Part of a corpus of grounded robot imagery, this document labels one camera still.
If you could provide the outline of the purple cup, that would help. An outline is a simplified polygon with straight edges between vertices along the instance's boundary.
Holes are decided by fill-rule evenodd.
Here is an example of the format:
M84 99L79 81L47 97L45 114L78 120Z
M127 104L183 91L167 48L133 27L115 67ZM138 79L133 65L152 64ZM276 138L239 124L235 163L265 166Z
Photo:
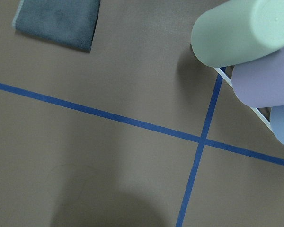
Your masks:
M284 105L284 47L257 60L235 65L231 82L236 97L247 106Z

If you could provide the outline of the blue cup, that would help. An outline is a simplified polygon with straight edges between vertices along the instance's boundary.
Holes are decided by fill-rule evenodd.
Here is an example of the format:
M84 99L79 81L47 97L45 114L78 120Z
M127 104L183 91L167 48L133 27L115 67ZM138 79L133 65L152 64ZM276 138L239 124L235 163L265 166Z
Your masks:
M284 145L284 105L271 108L270 125L275 137Z

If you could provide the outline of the green cup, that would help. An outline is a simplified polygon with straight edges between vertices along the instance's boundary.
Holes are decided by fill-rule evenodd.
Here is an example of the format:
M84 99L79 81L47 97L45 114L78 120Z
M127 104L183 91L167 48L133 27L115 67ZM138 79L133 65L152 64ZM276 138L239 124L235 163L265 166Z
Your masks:
M284 47L284 0L230 0L203 13L191 33L197 59L219 68Z

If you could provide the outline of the grey folded cloth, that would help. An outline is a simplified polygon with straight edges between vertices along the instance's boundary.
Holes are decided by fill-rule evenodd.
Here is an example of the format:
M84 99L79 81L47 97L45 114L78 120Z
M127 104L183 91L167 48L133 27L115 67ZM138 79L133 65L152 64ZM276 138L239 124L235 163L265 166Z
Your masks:
M14 29L71 48L90 52L99 0L22 0Z

